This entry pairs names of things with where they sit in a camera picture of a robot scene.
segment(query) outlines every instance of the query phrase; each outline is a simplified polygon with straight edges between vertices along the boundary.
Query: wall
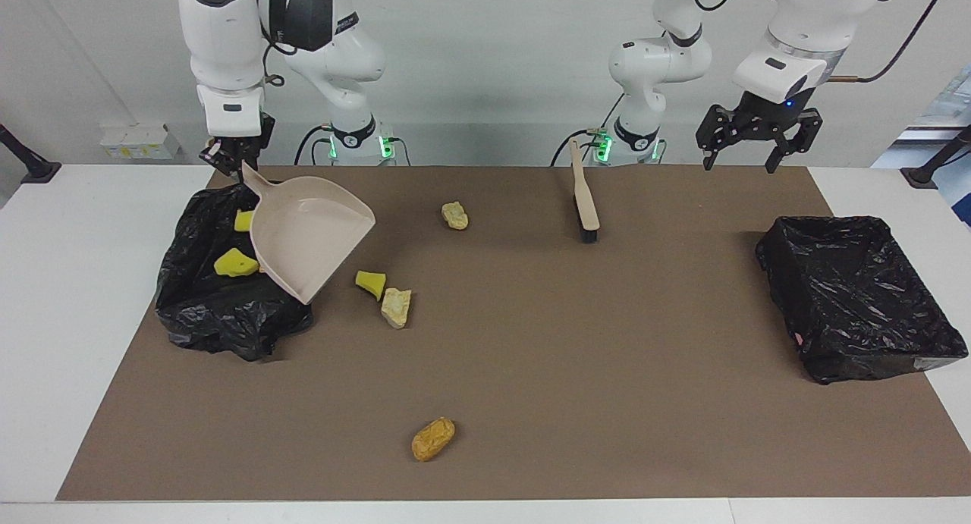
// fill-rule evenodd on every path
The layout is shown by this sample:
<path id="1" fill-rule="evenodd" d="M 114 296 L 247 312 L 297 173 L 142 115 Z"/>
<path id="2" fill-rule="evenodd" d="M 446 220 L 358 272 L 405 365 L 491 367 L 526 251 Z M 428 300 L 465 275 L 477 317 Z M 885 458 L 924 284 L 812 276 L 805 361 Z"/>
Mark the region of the wall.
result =
<path id="1" fill-rule="evenodd" d="M 355 0 L 388 51 L 385 78 L 369 86 L 375 110 L 409 140 L 413 160 L 422 164 L 543 164 L 562 136 L 599 123 L 617 98 L 607 57 L 620 41 L 659 34 L 651 2 Z M 877 71 L 926 2 L 894 0 L 867 14 L 838 72 Z M 881 81 L 823 86 L 814 105 L 825 126 L 814 151 L 798 162 L 874 162 L 971 61 L 966 41 L 951 38 L 971 29 L 968 5 L 942 0 Z M 0 0 L 0 8 L 0 120 L 25 143 L 63 162 L 107 162 L 97 144 L 99 125 L 137 120 L 165 122 L 187 150 L 199 148 L 204 120 L 176 0 Z M 666 161 L 699 161 L 695 127 L 712 102 L 735 105 L 740 91 L 729 82 L 731 72 L 773 12 L 771 0 L 731 0 L 708 16 L 711 73 L 663 86 Z M 84 69 L 85 57 L 96 71 Z M 271 69 L 283 67 L 271 58 Z M 322 122 L 315 98 L 296 75 L 284 89 L 271 89 L 267 107 L 280 126 L 264 162 L 287 162 L 305 129 Z M 768 149 L 743 145 L 721 158 L 762 164 Z"/>
<path id="2" fill-rule="evenodd" d="M 7 199 L 14 195 L 14 191 L 20 186 L 20 179 L 25 174 L 27 170 L 13 158 L 13 155 L 0 152 L 0 207 L 3 207 Z"/>

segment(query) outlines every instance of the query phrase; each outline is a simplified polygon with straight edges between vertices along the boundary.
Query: yellow sponge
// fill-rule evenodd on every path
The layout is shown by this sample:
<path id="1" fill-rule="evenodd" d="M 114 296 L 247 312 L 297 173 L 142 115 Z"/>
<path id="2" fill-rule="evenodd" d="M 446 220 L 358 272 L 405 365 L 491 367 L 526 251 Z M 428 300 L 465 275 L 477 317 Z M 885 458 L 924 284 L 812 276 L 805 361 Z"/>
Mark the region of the yellow sponge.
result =
<path id="1" fill-rule="evenodd" d="M 236 231 L 250 231 L 250 224 L 253 223 L 253 211 L 236 210 L 236 224 L 233 228 Z"/>
<path id="2" fill-rule="evenodd" d="M 459 202 L 446 203 L 442 206 L 442 216 L 452 230 L 464 231 L 469 227 L 469 215 Z"/>
<path id="3" fill-rule="evenodd" d="M 380 300 L 385 293 L 385 283 L 388 283 L 388 276 L 370 271 L 357 271 L 357 278 L 354 279 L 354 283 L 374 295 L 375 299 Z"/>
<path id="4" fill-rule="evenodd" d="M 229 251 L 215 260 L 212 265 L 218 275 L 228 275 L 230 278 L 239 278 L 242 275 L 253 275 L 259 269 L 259 262 L 243 254 L 242 251 L 233 247 Z"/>

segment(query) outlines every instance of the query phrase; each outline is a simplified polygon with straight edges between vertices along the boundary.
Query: sponge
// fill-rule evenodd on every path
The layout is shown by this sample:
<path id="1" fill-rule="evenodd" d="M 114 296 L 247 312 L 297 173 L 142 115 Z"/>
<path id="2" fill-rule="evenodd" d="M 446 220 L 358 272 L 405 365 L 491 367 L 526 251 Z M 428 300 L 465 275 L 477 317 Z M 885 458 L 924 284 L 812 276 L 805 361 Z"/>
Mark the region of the sponge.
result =
<path id="1" fill-rule="evenodd" d="M 386 282 L 388 282 L 387 275 L 370 271 L 357 271 L 357 278 L 354 279 L 358 287 L 374 295 L 377 300 L 384 295 Z"/>
<path id="2" fill-rule="evenodd" d="M 469 215 L 459 202 L 446 203 L 442 206 L 442 216 L 452 230 L 464 231 L 469 227 Z"/>
<path id="3" fill-rule="evenodd" d="M 259 269 L 259 262 L 243 254 L 242 251 L 233 247 L 226 251 L 222 257 L 215 260 L 212 265 L 218 275 L 228 275 L 230 278 L 239 278 L 243 275 L 253 275 Z"/>
<path id="4" fill-rule="evenodd" d="M 250 224 L 253 223 L 253 211 L 236 210 L 236 224 L 233 229 L 236 231 L 250 231 Z"/>
<path id="5" fill-rule="evenodd" d="M 439 418 L 426 425 L 412 440 L 412 454 L 420 462 L 427 462 L 438 455 L 455 437 L 455 422 Z"/>

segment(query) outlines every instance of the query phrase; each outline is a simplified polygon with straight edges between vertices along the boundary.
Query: wooden brush handle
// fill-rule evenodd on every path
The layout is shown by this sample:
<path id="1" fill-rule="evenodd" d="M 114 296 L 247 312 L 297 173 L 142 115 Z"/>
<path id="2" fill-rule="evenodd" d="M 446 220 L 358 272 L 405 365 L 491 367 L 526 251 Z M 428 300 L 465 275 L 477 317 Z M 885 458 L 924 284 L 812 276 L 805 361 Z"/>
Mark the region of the wooden brush handle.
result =
<path id="1" fill-rule="evenodd" d="M 586 176 L 583 175 L 583 154 L 580 153 L 580 144 L 576 137 L 570 140 L 570 155 L 573 159 L 573 198 L 577 201 L 580 224 L 587 231 L 600 230 L 600 217 L 597 216 L 597 208 L 593 205 L 590 187 L 586 185 Z"/>

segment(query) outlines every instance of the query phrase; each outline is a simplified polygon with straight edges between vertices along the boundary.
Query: brush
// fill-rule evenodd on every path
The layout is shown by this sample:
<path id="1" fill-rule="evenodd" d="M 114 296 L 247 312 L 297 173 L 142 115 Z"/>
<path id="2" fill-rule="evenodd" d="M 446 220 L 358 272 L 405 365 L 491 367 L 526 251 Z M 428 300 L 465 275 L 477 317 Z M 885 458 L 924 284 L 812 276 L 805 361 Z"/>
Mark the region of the brush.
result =
<path id="1" fill-rule="evenodd" d="M 576 137 L 570 140 L 570 155 L 573 159 L 573 206 L 577 209 L 580 223 L 580 240 L 583 243 L 595 243 L 597 231 L 600 230 L 600 217 L 593 205 L 593 194 L 586 185 L 583 176 L 583 154 L 580 153 L 580 143 Z"/>

